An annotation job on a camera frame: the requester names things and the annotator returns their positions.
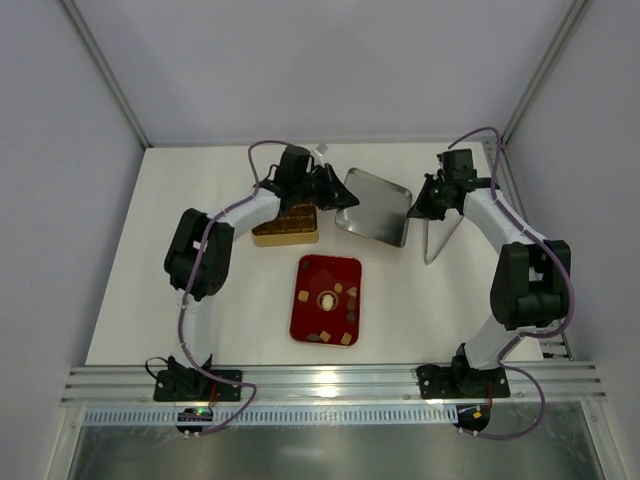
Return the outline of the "metal tongs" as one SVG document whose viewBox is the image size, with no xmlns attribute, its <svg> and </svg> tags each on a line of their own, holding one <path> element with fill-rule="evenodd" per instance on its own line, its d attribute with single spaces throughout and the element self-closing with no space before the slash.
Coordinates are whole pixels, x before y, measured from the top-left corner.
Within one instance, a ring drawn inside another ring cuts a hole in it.
<svg viewBox="0 0 640 480">
<path fill-rule="evenodd" d="M 424 224 L 423 261 L 431 265 L 460 226 L 463 216 L 456 210 L 445 213 L 443 220 L 426 220 Z"/>
</svg>

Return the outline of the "silver tin lid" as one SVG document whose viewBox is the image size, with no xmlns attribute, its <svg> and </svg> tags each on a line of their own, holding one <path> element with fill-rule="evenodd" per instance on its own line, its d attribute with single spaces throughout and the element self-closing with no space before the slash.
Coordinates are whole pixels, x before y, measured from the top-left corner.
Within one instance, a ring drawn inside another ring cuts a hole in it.
<svg viewBox="0 0 640 480">
<path fill-rule="evenodd" d="M 396 248 L 403 248 L 407 213 L 413 197 L 409 189 L 359 168 L 351 168 L 344 185 L 359 200 L 335 215 L 337 228 Z"/>
</svg>

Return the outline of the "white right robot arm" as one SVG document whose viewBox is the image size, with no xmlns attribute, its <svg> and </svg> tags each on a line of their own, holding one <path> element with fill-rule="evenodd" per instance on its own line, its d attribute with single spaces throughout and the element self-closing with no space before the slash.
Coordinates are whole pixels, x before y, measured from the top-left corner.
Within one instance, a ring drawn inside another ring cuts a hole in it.
<svg viewBox="0 0 640 480">
<path fill-rule="evenodd" d="M 491 315 L 479 332 L 461 344 L 447 366 L 417 368 L 424 399 L 507 398 L 505 357 L 525 338 L 570 312 L 571 250 L 532 230 L 510 207 L 497 182 L 480 177 L 468 149 L 438 156 L 409 217 L 440 221 L 455 210 L 473 223 L 498 255 L 490 288 Z"/>
</svg>

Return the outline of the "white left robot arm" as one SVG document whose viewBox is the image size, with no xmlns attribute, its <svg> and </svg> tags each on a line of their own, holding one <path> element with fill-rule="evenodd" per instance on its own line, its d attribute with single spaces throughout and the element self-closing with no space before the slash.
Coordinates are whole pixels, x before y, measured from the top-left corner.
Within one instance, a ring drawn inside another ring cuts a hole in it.
<svg viewBox="0 0 640 480">
<path fill-rule="evenodd" d="M 261 140 L 247 148 L 254 181 L 245 197 L 215 214 L 190 208 L 182 214 L 164 260 L 170 286 L 181 294 L 177 342 L 183 358 L 169 356 L 155 375 L 157 402 L 204 401 L 213 392 L 237 401 L 244 388 L 241 375 L 220 376 L 212 369 L 212 354 L 196 358 L 189 346 L 204 325 L 200 312 L 224 286 L 234 241 L 252 229 L 282 217 L 300 203 L 321 211 L 341 211 L 360 204 L 322 160 L 326 149 L 307 149 L 282 140 Z"/>
</svg>

